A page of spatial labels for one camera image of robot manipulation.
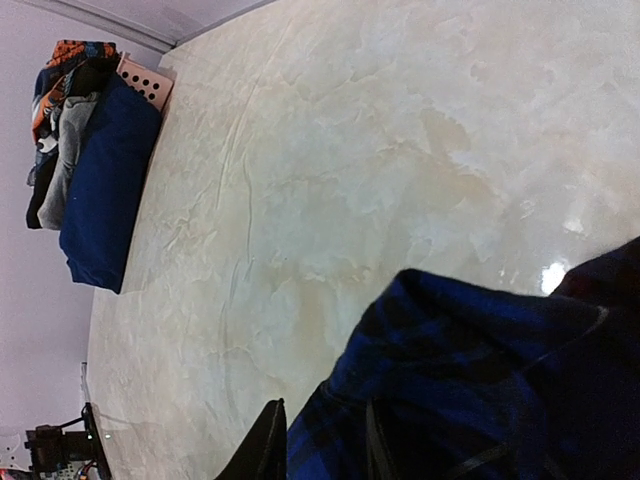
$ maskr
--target laundry basket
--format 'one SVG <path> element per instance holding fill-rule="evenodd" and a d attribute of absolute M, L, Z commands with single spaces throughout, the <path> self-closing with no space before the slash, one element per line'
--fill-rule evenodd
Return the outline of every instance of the laundry basket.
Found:
<path fill-rule="evenodd" d="M 132 62 L 129 60 L 128 53 L 122 54 L 120 65 L 118 65 L 118 75 L 124 79 L 127 85 L 140 92 L 149 103 L 162 111 L 173 88 L 171 80 Z"/>

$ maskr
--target marble floor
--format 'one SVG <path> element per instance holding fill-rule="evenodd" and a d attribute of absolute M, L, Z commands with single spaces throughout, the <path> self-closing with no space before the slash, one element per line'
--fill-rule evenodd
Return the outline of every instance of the marble floor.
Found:
<path fill-rule="evenodd" d="M 211 479 L 412 266 L 530 294 L 640 232 L 634 0 L 279 0 L 176 78 L 89 388 L 118 479 Z"/>

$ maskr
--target gray clothing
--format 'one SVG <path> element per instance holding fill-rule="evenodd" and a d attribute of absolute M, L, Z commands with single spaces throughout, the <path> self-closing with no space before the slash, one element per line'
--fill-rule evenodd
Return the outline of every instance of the gray clothing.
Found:
<path fill-rule="evenodd" d="M 98 103 L 98 93 L 88 97 L 69 97 L 64 102 L 58 128 L 58 163 L 44 203 L 38 210 L 38 219 L 43 228 L 60 230 L 67 206 L 67 197 L 73 172 L 78 164 L 84 131 Z"/>

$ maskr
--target orange patterned fabric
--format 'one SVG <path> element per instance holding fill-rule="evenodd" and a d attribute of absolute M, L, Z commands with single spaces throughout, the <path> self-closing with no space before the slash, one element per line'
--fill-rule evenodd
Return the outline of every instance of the orange patterned fabric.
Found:
<path fill-rule="evenodd" d="M 82 65 L 88 58 L 117 58 L 114 43 L 81 42 L 75 40 L 59 41 L 51 60 L 38 76 L 33 105 L 33 139 L 37 143 L 42 138 L 42 127 L 56 105 L 66 97 L 67 75 Z"/>

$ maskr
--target cable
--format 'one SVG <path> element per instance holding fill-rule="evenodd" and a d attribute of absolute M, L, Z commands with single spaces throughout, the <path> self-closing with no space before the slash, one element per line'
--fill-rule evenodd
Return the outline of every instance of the cable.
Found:
<path fill-rule="evenodd" d="M 71 420 L 70 422 L 67 423 L 63 423 L 62 425 L 60 425 L 58 428 L 61 428 L 62 430 L 64 430 L 65 428 L 68 428 L 72 425 L 75 425 L 76 423 L 80 423 L 84 420 L 84 418 L 80 417 L 80 418 L 76 418 L 75 420 Z"/>

